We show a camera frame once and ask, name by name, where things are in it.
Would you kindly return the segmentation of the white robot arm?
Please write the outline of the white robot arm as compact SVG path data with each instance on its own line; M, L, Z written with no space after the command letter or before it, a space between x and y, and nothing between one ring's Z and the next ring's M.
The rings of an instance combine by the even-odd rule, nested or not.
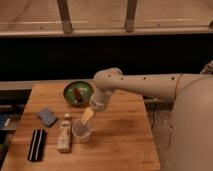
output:
M163 171L213 171L213 74L124 75L96 72L90 107L107 109L113 93L128 91L173 103L168 165Z

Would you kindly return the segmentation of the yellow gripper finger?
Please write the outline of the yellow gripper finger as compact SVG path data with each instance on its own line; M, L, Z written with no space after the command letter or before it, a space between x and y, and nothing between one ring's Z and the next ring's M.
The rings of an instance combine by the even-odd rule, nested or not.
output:
M81 122L86 124L94 115L94 111L91 107L87 107L81 117Z

